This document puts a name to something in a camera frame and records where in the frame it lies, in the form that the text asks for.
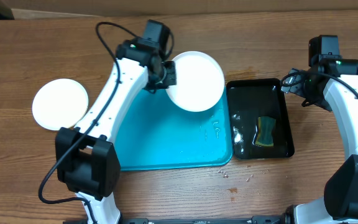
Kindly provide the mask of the white plate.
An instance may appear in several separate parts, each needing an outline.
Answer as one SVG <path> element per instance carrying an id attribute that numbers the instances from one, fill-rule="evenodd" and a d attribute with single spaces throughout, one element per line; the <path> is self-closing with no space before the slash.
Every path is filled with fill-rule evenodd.
<path id="1" fill-rule="evenodd" d="M 212 108 L 224 92 L 224 73 L 214 58 L 198 51 L 183 52 L 173 58 L 177 84 L 166 89 L 179 108 L 202 112 Z"/>
<path id="2" fill-rule="evenodd" d="M 89 98 L 77 81 L 67 78 L 45 84 L 35 95 L 32 114 L 43 128 L 58 131 L 74 126 L 85 115 Z"/>

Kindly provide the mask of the green yellow sponge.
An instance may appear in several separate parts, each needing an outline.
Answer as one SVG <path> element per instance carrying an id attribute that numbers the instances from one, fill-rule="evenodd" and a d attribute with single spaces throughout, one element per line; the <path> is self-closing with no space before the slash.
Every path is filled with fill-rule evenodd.
<path id="1" fill-rule="evenodd" d="M 276 120 L 269 116 L 258 117 L 257 134 L 255 137 L 255 145 L 260 147 L 273 147 L 273 131 L 275 129 Z"/>

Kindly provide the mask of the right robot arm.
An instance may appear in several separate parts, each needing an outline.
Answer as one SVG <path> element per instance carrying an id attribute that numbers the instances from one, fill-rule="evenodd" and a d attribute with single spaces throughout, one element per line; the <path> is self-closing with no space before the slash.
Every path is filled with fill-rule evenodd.
<path id="1" fill-rule="evenodd" d="M 294 205 L 287 223 L 358 223 L 358 60 L 323 59 L 308 71 L 292 69 L 282 91 L 333 112 L 344 146 L 343 165 L 326 182 L 323 196 Z"/>

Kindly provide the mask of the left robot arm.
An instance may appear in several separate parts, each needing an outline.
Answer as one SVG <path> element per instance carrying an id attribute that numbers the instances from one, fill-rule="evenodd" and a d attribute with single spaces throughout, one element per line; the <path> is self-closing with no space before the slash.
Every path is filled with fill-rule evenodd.
<path id="1" fill-rule="evenodd" d="M 88 223 L 120 223 L 113 190 L 121 166 L 114 143 L 130 105 L 141 90 L 155 92 L 176 84 L 175 64 L 164 40 L 136 37 L 112 53 L 114 65 L 101 93 L 74 128 L 55 138 L 51 171 L 81 201 Z"/>

